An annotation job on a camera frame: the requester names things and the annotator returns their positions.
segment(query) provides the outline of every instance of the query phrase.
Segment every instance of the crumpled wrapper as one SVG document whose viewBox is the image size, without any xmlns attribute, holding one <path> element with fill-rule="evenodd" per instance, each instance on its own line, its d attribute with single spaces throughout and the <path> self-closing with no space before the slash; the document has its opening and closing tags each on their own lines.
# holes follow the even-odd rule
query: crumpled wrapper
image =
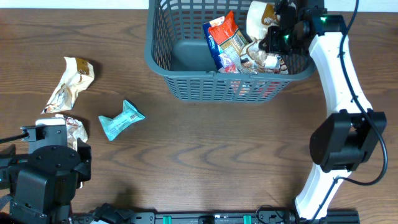
<svg viewBox="0 0 398 224">
<path fill-rule="evenodd" d="M 77 139 L 80 138 L 83 142 L 87 142 L 88 136 L 83 123 L 71 117 L 56 114 L 56 118 L 63 118 L 67 124 L 67 140 L 68 147 L 77 151 Z"/>
<path fill-rule="evenodd" d="M 260 40 L 244 46 L 241 52 L 241 63 L 251 73 L 289 74 L 286 63 L 279 54 L 267 53 L 259 48 Z"/>
<path fill-rule="evenodd" d="M 70 57 L 64 59 L 67 69 L 42 114 L 71 110 L 79 92 L 87 89 L 94 80 L 93 66 L 86 60 Z"/>
</svg>

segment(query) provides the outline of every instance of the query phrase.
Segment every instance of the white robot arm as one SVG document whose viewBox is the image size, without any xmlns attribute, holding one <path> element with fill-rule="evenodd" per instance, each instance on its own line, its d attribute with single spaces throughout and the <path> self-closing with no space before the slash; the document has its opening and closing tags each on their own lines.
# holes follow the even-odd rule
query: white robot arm
<svg viewBox="0 0 398 224">
<path fill-rule="evenodd" d="M 294 201 L 296 223 L 297 219 L 300 223 L 311 223 L 326 217 L 327 208 L 343 180 L 371 185 L 383 177 L 387 152 L 381 133 L 386 127 L 386 117 L 383 112 L 373 112 L 359 85 L 346 36 L 353 20 L 347 28 L 341 15 L 329 15 L 325 8 L 315 5 L 299 10 L 297 21 L 291 24 L 290 14 L 294 10 L 288 8 L 287 1 L 275 6 L 281 18 L 280 27 L 270 27 L 265 39 L 266 50 L 309 51 L 326 98 L 327 119 L 310 139 L 312 170 Z M 380 176 L 369 183 L 349 179 L 352 171 L 370 158 L 379 140 L 384 153 Z"/>
<path fill-rule="evenodd" d="M 310 56 L 318 68 L 323 92 L 326 98 L 327 117 L 332 113 L 339 113 L 341 110 L 347 110 L 348 113 L 360 113 L 360 110 L 352 101 L 346 80 L 339 59 L 340 41 L 343 37 L 341 32 L 326 32 L 325 35 L 316 35 L 310 45 Z M 359 85 L 353 63 L 349 54 L 348 38 L 344 43 L 344 60 L 349 75 L 350 82 L 353 85 L 358 100 L 365 109 L 372 109 L 371 104 L 366 99 L 361 86 Z M 329 173 L 322 171 L 320 165 L 312 165 L 311 173 L 302 192 L 295 199 L 295 206 L 298 215 L 302 218 L 312 219 L 314 214 L 325 198 L 333 180 L 338 177 L 348 177 L 350 171 L 332 170 Z M 318 213 L 316 219 L 327 215 L 327 208 L 331 202 L 338 187 L 343 181 L 339 181 L 333 188 L 326 203 Z"/>
</svg>

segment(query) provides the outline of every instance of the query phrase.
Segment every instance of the plastic packaging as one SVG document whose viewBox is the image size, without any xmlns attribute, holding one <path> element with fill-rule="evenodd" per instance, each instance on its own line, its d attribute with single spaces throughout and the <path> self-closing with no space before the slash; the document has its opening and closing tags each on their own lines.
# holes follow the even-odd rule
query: plastic packaging
<svg viewBox="0 0 398 224">
<path fill-rule="evenodd" d="M 79 92 L 94 80 L 94 69 L 86 60 L 64 57 L 67 62 L 60 83 L 52 93 L 42 114 L 71 110 Z"/>
<path fill-rule="evenodd" d="M 132 123 L 140 121 L 145 118 L 144 115 L 140 114 L 137 109 L 130 104 L 127 100 L 123 101 L 123 112 L 117 117 L 111 119 L 104 116 L 99 116 L 102 128 L 105 131 L 106 137 L 110 141 L 116 138 L 124 129 L 130 126 Z"/>
<path fill-rule="evenodd" d="M 213 36 L 208 32 L 210 27 L 219 26 L 224 22 L 224 20 L 225 16 L 221 16 L 202 25 L 205 32 L 207 45 L 209 46 L 211 56 L 213 57 L 214 63 L 216 64 L 216 68 L 219 72 L 239 73 L 239 70 L 236 68 L 232 60 L 228 57 L 228 55 L 223 53 L 223 49 L 219 47 L 219 45 L 214 41 Z"/>
<path fill-rule="evenodd" d="M 56 114 L 55 117 L 63 118 L 66 122 L 68 147 L 77 151 L 78 138 L 80 138 L 83 142 L 87 142 L 88 135 L 81 121 L 62 114 Z"/>
<path fill-rule="evenodd" d="M 223 49 L 223 52 L 228 55 L 241 73 L 250 72 L 241 65 L 239 55 L 248 42 L 236 25 L 232 11 L 225 17 L 222 25 L 210 27 L 208 28 L 208 32 L 213 36 L 216 43 Z"/>
<path fill-rule="evenodd" d="M 246 33 L 252 41 L 261 40 L 267 35 L 268 27 L 279 25 L 279 19 L 273 3 L 253 1 L 246 19 Z"/>
<path fill-rule="evenodd" d="M 241 63 L 252 73 L 289 74 L 287 66 L 279 54 L 267 53 L 259 49 L 260 40 L 247 44 L 241 52 Z"/>
</svg>

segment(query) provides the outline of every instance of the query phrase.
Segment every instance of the red snack bag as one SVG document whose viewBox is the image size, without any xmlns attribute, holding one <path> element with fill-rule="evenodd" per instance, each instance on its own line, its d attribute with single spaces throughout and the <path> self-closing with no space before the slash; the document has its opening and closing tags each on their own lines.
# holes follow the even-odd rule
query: red snack bag
<svg viewBox="0 0 398 224">
<path fill-rule="evenodd" d="M 208 32 L 242 73 L 250 73 L 250 70 L 242 67 L 239 56 L 248 42 L 236 25 L 232 11 L 225 17 L 222 25 L 209 27 Z"/>
</svg>

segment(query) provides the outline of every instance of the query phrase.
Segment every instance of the white wall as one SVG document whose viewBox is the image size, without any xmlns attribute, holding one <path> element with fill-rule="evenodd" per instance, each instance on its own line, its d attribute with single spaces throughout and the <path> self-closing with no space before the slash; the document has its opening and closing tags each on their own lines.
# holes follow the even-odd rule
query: white wall
<svg viewBox="0 0 398 224">
<path fill-rule="evenodd" d="M 325 0 L 329 11 L 353 11 L 355 0 Z M 0 8 L 147 9 L 148 0 L 0 0 Z M 360 0 L 362 12 L 398 12 L 398 0 Z"/>
</svg>

